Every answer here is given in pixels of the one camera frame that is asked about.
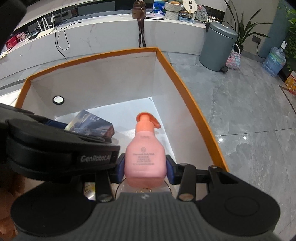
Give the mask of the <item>woven pastel basket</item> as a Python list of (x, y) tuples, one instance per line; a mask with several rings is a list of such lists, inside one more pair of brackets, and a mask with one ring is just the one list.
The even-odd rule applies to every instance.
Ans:
[(237, 44), (233, 45), (231, 53), (226, 61), (226, 67), (229, 69), (239, 69), (241, 60), (241, 51)]

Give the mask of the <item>grey pedal trash bin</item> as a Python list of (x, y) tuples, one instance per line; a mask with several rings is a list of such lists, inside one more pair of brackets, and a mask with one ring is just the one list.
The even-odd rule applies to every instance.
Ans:
[(210, 22), (206, 28), (200, 63), (212, 71), (226, 73), (226, 62), (237, 38), (238, 34), (232, 28), (219, 22)]

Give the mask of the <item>round paper fan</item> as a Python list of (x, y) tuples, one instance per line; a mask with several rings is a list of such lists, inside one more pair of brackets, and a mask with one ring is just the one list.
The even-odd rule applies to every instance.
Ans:
[(189, 18), (196, 18), (196, 11), (198, 10), (198, 5), (195, 0), (183, 0), (183, 7), (189, 14)]

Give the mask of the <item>brown leather bag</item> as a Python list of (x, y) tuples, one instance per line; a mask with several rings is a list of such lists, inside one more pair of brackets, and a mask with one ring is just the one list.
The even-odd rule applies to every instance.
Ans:
[(146, 4), (144, 1), (134, 1), (132, 7), (132, 18), (137, 20), (138, 29), (139, 29), (139, 36), (138, 36), (138, 45), (141, 45), (146, 48), (146, 42), (144, 39), (144, 19), (146, 18)]

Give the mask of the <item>blue water jug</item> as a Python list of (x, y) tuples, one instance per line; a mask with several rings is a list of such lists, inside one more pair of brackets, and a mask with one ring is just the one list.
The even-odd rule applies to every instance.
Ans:
[(262, 67), (271, 75), (272, 77), (276, 77), (279, 71), (286, 64), (285, 57), (285, 48), (287, 46), (287, 42), (283, 41), (279, 48), (272, 47), (269, 54), (267, 55), (265, 61), (262, 64)]

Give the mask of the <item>green potted plant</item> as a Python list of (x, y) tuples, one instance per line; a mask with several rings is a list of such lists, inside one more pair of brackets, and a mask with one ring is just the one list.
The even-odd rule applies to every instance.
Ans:
[(269, 38), (278, 1), (225, 1), (225, 4), (224, 23), (238, 33), (237, 43), (243, 50), (255, 54), (257, 44), (252, 38), (258, 37), (261, 44)]

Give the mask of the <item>orange white storage box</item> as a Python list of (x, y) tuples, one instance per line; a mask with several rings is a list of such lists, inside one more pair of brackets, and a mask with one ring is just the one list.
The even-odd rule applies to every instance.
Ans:
[(16, 107), (63, 123), (87, 110), (113, 124), (112, 142), (122, 153), (137, 115), (148, 112), (161, 124), (156, 137), (176, 163), (227, 169), (201, 109), (156, 47), (95, 54), (32, 74)]

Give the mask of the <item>illustrated box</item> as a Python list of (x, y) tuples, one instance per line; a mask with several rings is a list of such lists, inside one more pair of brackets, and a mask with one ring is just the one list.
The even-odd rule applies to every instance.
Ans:
[(86, 110), (80, 111), (64, 130), (86, 136), (105, 138), (112, 138), (115, 133), (112, 123)]

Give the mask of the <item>gold round compact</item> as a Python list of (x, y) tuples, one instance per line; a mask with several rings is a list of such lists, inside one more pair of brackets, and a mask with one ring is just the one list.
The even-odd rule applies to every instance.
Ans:
[(123, 178), (123, 180), (119, 183), (118, 187), (115, 190), (115, 199), (118, 199), (121, 193), (156, 193), (156, 192), (168, 192), (171, 195), (173, 195), (170, 185), (166, 181), (162, 183), (161, 186), (156, 188), (147, 188), (147, 187), (141, 187), (141, 188), (135, 188), (128, 185), (126, 178)]

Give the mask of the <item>pink pump bottle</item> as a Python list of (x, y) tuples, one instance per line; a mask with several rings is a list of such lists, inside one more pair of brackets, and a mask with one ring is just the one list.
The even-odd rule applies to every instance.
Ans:
[(155, 135), (161, 128), (150, 113), (136, 117), (135, 136), (125, 151), (125, 177), (133, 188), (158, 188), (167, 174), (165, 148)]

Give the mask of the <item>white wifi router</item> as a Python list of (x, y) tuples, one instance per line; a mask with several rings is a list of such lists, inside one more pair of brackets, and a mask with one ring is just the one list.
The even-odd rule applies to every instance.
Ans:
[(36, 39), (44, 37), (53, 32), (55, 29), (55, 17), (54, 15), (50, 15), (48, 18), (42, 18), (41, 21), (37, 21), (39, 26), (39, 30), (36, 34)]

